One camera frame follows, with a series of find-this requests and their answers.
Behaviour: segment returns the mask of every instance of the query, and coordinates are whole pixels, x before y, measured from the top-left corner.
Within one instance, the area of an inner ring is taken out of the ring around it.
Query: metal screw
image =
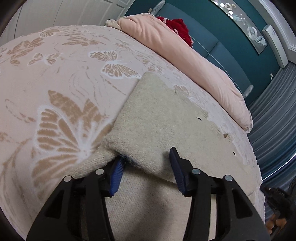
[[[102,175],[102,174],[104,174],[104,170],[103,169],[98,169],[98,170],[96,170],[96,174],[97,175]]]
[[[71,176],[65,176],[64,177],[64,182],[69,182],[72,180],[72,177]]]
[[[194,168],[194,169],[192,170],[192,173],[195,174],[195,175],[199,175],[199,174],[200,174],[200,170],[197,169],[197,168]]]
[[[230,175],[226,175],[225,180],[231,182],[233,180],[233,177]]]

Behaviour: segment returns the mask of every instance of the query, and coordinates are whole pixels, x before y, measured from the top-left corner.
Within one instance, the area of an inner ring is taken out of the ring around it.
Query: gray curtain
[[[296,65],[280,69],[249,110],[254,127],[248,137],[263,182],[287,190],[296,175]]]

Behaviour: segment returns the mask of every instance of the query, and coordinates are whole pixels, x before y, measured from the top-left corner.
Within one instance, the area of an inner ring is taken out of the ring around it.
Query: butterfly pattern
[[[97,41],[97,40],[93,40],[93,39],[89,40],[89,39],[87,39],[85,37],[78,36],[78,35],[75,35],[74,37],[71,37],[73,35],[73,33],[70,33],[69,35],[70,35],[70,37],[68,38],[69,41],[66,42],[66,43],[63,43],[62,45],[77,45],[77,44],[80,44],[81,46],[88,46],[88,45],[104,44],[101,41]]]
[[[187,90],[185,86],[178,86],[178,85],[173,85],[175,92],[180,92],[183,95],[185,95],[187,98],[190,98],[190,92]]]
[[[128,42],[122,41],[118,38],[115,38],[115,39],[120,42],[120,43],[115,43],[116,46],[118,46],[120,48],[125,48],[128,51],[132,51],[131,48],[129,47],[130,44]]]
[[[147,70],[150,72],[156,72],[159,75],[163,75],[163,67],[153,56],[149,54],[144,54],[140,51],[136,51],[136,58],[141,61],[146,67]]]
[[[11,55],[10,57],[10,63],[19,66],[21,64],[20,60],[18,58],[26,56],[28,53],[34,50],[35,47],[38,47],[44,43],[43,39],[38,37],[32,41],[22,41],[16,46],[13,47],[13,49],[10,49],[7,51],[8,55]]]
[[[43,30],[40,33],[40,37],[41,38],[46,38],[46,37],[49,37],[49,36],[53,36],[53,35],[55,35],[55,33],[59,33],[61,31],[62,31],[61,29],[47,29],[47,30]]]
[[[105,61],[106,64],[101,69],[101,72],[110,78],[122,80],[124,77],[128,79],[141,77],[136,71],[120,64],[121,60],[117,59],[118,56],[116,51],[93,51],[89,52],[89,57]]]
[[[41,53],[36,53],[33,59],[28,62],[28,66],[35,64],[39,61],[43,61],[47,65],[53,65],[57,61],[57,58],[60,57],[61,55],[62,55],[61,53],[54,53],[54,54],[43,56],[43,54]]]
[[[32,169],[37,196],[44,201],[73,165],[87,159],[112,127],[89,99],[83,109],[70,98],[48,91],[51,105],[38,108]]]

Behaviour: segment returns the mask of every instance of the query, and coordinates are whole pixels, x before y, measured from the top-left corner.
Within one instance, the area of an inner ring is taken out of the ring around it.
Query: bedsheet
[[[129,35],[51,27],[0,47],[0,207],[25,238],[52,190],[108,133],[146,71],[202,108],[261,175],[245,131],[204,89]],[[255,193],[264,218],[264,196]]]

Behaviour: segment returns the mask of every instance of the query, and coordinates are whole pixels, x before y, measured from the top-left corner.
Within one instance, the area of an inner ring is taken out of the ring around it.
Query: pink bedspread
[[[251,131],[253,126],[251,113],[231,79],[190,48],[162,21],[151,14],[138,14],[120,18],[117,24],[117,28],[121,28],[123,32],[167,59],[204,88],[241,128],[247,133]]]

